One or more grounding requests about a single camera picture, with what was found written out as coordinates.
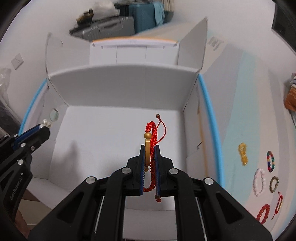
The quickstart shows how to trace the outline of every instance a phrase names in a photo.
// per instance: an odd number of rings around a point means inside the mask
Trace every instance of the red braided bracelet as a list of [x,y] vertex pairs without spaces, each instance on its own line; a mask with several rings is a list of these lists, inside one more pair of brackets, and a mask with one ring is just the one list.
[[[166,135],[166,126],[163,123],[163,121],[160,119],[160,115],[156,114],[156,118],[159,120],[158,125],[156,126],[154,121],[151,121],[149,123],[147,123],[146,125],[146,132],[150,132],[152,130],[152,137],[150,140],[150,173],[151,173],[151,183],[150,186],[148,188],[143,188],[144,192],[150,192],[155,188],[155,168],[154,168],[154,164],[155,164],[155,158],[154,158],[154,147],[157,143],[159,143]],[[157,128],[159,127],[160,123],[163,124],[164,128],[165,128],[165,133],[163,135],[163,137],[157,141]],[[157,202],[161,202],[160,197],[155,195],[155,199]]]
[[281,204],[283,203],[283,195],[280,192],[278,192],[278,194],[279,194],[279,200],[278,200],[278,203],[276,205],[276,210],[274,212],[274,216],[279,213],[279,210],[281,208]]

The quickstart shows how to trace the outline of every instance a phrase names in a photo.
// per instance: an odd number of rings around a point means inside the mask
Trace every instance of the gray suitcase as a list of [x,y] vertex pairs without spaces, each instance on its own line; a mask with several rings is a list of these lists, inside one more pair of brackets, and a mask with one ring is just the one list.
[[89,27],[72,33],[72,36],[93,41],[96,39],[124,37],[135,34],[133,17],[118,16],[92,23]]

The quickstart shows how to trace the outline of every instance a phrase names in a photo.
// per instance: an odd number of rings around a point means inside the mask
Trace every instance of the blue tube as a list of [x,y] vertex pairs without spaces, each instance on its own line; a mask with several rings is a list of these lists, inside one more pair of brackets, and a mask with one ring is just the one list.
[[223,161],[222,146],[220,141],[219,129],[216,122],[215,112],[214,112],[210,95],[209,95],[209,92],[207,91],[207,87],[202,74],[199,74],[197,78],[199,80],[199,83],[202,89],[202,93],[204,96],[205,105],[207,109],[209,126],[210,126],[212,140],[213,140],[216,166],[217,166],[218,183],[220,184],[221,187],[225,188],[224,161]]
[[32,109],[32,107],[33,107],[33,105],[34,105],[34,103],[35,103],[35,101],[36,101],[38,95],[40,94],[41,90],[42,90],[43,87],[46,85],[46,83],[47,83],[47,79],[45,79],[45,80],[42,82],[42,84],[40,85],[39,89],[36,91],[36,93],[35,93],[35,95],[34,95],[32,101],[31,101],[31,103],[30,103],[30,105],[29,105],[29,107],[28,107],[28,109],[27,109],[27,111],[26,111],[26,113],[25,113],[24,119],[22,120],[22,123],[21,123],[21,125],[20,125],[20,129],[19,129],[19,133],[18,133],[19,136],[23,133],[23,131],[24,131],[24,126],[25,126],[25,124],[26,124],[26,121],[27,121],[27,119],[28,119],[28,116],[29,116],[29,114],[30,114],[30,111],[31,111],[31,109]]

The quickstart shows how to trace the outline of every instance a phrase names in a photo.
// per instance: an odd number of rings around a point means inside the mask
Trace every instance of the plastic bag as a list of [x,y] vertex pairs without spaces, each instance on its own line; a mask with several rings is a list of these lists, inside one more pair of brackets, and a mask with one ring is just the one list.
[[8,103],[7,89],[10,81],[11,69],[0,68],[0,95]]
[[110,0],[95,2],[92,9],[94,12],[93,21],[119,15],[119,10],[115,9],[114,4]]
[[7,89],[11,69],[0,68],[0,136],[14,135],[20,128],[20,120],[8,106]]

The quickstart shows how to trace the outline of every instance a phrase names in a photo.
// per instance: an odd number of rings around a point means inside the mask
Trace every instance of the beaded bracelet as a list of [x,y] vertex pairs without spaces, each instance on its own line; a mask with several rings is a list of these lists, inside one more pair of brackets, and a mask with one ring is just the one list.
[[[257,179],[259,178],[260,173],[261,173],[262,188],[260,191],[258,191]],[[253,180],[253,189],[257,197],[264,192],[265,186],[266,186],[265,172],[263,169],[258,168],[257,171],[255,172],[254,180]]]
[[268,171],[272,172],[274,170],[274,155],[271,151],[267,152],[267,165],[268,165]]
[[247,153],[246,153],[247,152],[247,145],[245,143],[239,144],[238,151],[241,156],[241,161],[242,161],[243,166],[247,165],[247,163],[249,161],[248,157],[247,157]]
[[[276,180],[276,185],[274,186],[274,189],[272,189],[272,182]],[[279,185],[279,178],[274,176],[271,180],[270,180],[270,184],[269,184],[269,190],[271,193],[274,193],[276,191],[277,186]]]
[[266,219],[268,218],[269,211],[270,211],[270,205],[265,204],[265,205],[261,208],[261,210],[260,210],[260,212],[258,213],[257,218],[256,218],[258,221],[260,221],[260,218],[261,218],[261,216],[262,216],[264,210],[266,210],[266,212],[265,212],[265,215],[264,215],[264,219],[262,220],[262,222],[260,222],[261,224],[264,224],[264,223],[266,222]]
[[278,192],[278,194],[279,194],[279,200],[278,200],[278,204],[276,205],[276,210],[274,212],[274,216],[279,213],[279,210],[281,208],[281,204],[283,203],[283,195],[280,192]]

